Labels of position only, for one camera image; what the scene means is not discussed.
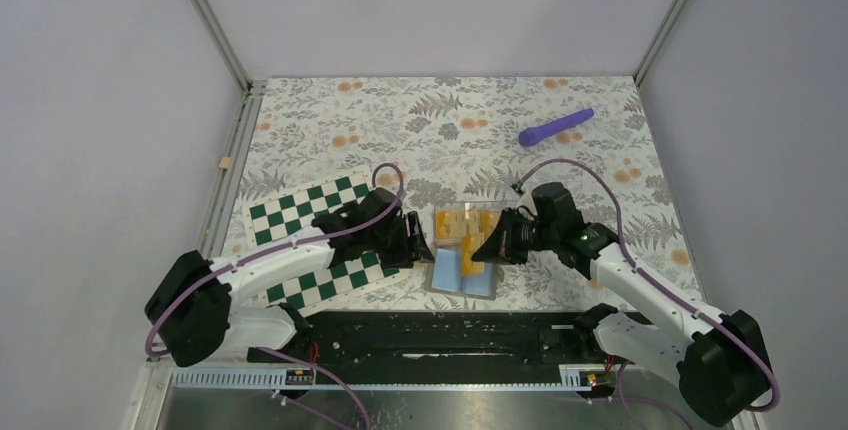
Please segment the grey card holder wallet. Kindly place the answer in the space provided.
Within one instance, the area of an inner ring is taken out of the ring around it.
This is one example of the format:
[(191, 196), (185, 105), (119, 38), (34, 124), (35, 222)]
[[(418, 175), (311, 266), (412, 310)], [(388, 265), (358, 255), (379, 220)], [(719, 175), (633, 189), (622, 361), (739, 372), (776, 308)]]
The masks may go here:
[(484, 265), (481, 274), (463, 276), (459, 252), (438, 248), (435, 260), (427, 265), (424, 288), (446, 295), (495, 300), (498, 277), (498, 267), (489, 263)]

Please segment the gold VIP card stack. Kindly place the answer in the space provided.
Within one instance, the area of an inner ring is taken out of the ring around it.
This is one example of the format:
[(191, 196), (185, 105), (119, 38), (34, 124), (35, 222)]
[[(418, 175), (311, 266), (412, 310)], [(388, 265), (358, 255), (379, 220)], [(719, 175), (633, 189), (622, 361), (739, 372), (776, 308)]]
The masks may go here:
[(435, 217), (435, 242), (438, 246), (457, 246), (465, 235), (482, 233), (483, 215), (499, 211), (488, 209), (439, 210)]

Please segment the clear acrylic card box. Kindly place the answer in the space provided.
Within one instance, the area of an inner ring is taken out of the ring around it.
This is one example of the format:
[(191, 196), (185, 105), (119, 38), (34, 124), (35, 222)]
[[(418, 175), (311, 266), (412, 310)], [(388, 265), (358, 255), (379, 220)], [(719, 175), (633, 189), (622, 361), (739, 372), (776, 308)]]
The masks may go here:
[(497, 226), (506, 201), (457, 201), (436, 203), (433, 239), (437, 246), (457, 246), (467, 235), (480, 234), (485, 241)]

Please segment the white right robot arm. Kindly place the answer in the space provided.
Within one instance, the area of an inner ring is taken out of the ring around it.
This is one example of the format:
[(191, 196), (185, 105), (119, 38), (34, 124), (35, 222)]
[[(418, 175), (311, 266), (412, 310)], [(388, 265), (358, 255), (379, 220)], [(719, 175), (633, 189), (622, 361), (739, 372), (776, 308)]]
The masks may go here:
[(721, 427), (772, 389), (771, 367), (758, 323), (746, 312), (725, 313), (636, 265), (609, 227), (584, 220), (568, 190), (537, 186), (529, 211), (502, 210), (495, 229), (472, 255), (475, 262), (520, 265), (551, 251), (565, 266), (628, 302), (647, 324), (609, 305), (575, 322), (575, 352), (597, 362), (622, 357), (675, 385), (688, 406)]

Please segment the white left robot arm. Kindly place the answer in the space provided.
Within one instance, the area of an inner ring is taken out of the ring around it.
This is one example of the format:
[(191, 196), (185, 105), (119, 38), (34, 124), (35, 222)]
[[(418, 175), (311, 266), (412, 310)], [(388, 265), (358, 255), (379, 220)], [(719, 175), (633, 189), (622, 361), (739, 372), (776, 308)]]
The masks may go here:
[(206, 259), (198, 251), (177, 258), (144, 307), (152, 325), (147, 352), (161, 339), (163, 353), (180, 367), (221, 352), (267, 347), (296, 361), (309, 351), (310, 335), (289, 304), (249, 307), (249, 298), (274, 283), (329, 270), (367, 253), (388, 269), (431, 262), (416, 212), (405, 212), (399, 196), (369, 191), (278, 243), (243, 256)]

